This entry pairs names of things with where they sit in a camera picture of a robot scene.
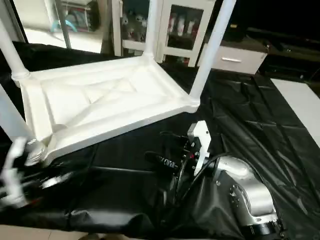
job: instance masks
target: glass door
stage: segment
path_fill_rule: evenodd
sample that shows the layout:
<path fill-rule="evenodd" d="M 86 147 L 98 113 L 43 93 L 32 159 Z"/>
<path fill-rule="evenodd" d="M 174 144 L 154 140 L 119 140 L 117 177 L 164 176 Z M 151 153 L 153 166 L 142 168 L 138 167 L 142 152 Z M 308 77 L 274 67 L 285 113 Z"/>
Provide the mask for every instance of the glass door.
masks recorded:
<path fill-rule="evenodd" d="M 116 56 L 139 56 L 145 49 L 150 0 L 112 0 L 113 43 Z M 163 0 L 157 1 L 159 32 Z M 157 52 L 158 36 L 154 40 Z"/>
<path fill-rule="evenodd" d="M 194 67 L 214 0 L 164 0 L 156 61 Z"/>
<path fill-rule="evenodd" d="M 109 36 L 108 0 L 13 0 L 13 3 L 29 43 L 100 53 Z"/>

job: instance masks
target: floor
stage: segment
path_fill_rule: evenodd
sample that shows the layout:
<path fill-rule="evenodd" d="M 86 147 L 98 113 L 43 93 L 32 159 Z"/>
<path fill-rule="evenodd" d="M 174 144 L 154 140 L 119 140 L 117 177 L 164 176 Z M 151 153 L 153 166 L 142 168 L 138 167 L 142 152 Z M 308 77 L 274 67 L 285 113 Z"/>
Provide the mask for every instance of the floor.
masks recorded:
<path fill-rule="evenodd" d="M 320 148 L 320 98 L 305 83 L 271 80 Z"/>
<path fill-rule="evenodd" d="M 66 48 L 62 32 L 49 32 L 38 29 L 24 28 L 31 44 L 46 44 Z M 71 48 L 92 53 L 100 53 L 103 42 L 103 32 L 69 32 Z"/>
<path fill-rule="evenodd" d="M 6 240 L 78 240 L 87 235 L 84 232 L 77 231 L 60 231 L 39 229 L 20 226 L 0 225 L 1 239 Z M 101 234 L 107 240 L 129 240 L 128 237 L 119 234 Z"/>

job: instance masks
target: white cabinet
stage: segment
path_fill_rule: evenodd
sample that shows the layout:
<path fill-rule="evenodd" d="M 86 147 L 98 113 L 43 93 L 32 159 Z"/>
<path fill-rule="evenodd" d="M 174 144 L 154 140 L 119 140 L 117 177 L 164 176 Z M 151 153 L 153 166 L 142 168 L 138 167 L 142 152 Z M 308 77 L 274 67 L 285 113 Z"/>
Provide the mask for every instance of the white cabinet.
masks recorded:
<path fill-rule="evenodd" d="M 189 67 L 196 65 L 214 4 L 211 0 L 163 1 L 156 52 L 158 63 L 169 55 L 187 58 Z"/>
<path fill-rule="evenodd" d="M 201 65 L 207 46 L 208 44 L 204 44 L 203 46 L 203 50 L 197 64 L 198 66 Z M 212 68 L 254 75 L 266 56 L 267 53 L 265 52 L 220 46 L 215 56 Z"/>
<path fill-rule="evenodd" d="M 215 0 L 158 0 L 154 56 L 158 63 L 194 67 Z M 148 0 L 112 0 L 114 54 L 140 53 L 145 47 Z"/>

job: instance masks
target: black plastic sheet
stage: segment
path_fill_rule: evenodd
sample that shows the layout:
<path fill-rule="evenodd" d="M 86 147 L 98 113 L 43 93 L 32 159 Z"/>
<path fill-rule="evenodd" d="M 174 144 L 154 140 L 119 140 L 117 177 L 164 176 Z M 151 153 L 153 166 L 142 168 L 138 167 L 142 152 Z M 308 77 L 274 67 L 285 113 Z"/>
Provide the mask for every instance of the black plastic sheet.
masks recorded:
<path fill-rule="evenodd" d="M 16 44 L 30 71 L 114 59 L 41 44 Z M 20 90 L 0 57 L 0 83 L 23 115 Z M 197 69 L 162 66 L 186 91 Z M 160 131 L 185 135 L 206 120 L 213 154 L 229 152 L 251 163 L 264 179 L 293 240 L 320 239 L 320 149 L 270 79 L 212 71 L 194 114 L 182 113 L 65 155 L 55 162 L 82 163 L 87 174 L 38 205 L 1 213 L 2 224 L 65 231 L 123 233 L 136 238 L 243 239 L 228 193 L 203 178 L 179 207 L 165 201 L 172 178 L 145 161 L 160 152 Z M 0 132 L 0 157 L 11 142 Z"/>

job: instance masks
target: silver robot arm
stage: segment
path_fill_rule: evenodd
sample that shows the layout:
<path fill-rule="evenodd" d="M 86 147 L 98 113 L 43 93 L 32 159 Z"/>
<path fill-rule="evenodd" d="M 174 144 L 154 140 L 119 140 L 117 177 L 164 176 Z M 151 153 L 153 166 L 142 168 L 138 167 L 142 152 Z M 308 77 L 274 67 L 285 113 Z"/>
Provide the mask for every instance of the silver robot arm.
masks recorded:
<path fill-rule="evenodd" d="M 272 196 L 247 163 L 232 156 L 222 156 L 219 158 L 216 174 L 222 171 L 236 182 L 230 189 L 230 196 L 236 218 L 242 227 L 254 231 L 250 226 L 276 224 L 278 216 Z"/>
<path fill-rule="evenodd" d="M 205 121 L 191 125 L 189 141 L 198 137 L 201 148 L 195 172 L 208 160 L 211 137 Z M 251 237 L 271 235 L 277 232 L 278 215 L 268 188 L 257 178 L 257 173 L 242 159 L 221 156 L 216 160 L 214 178 L 227 173 L 236 182 L 230 188 L 230 201 L 243 235 Z"/>

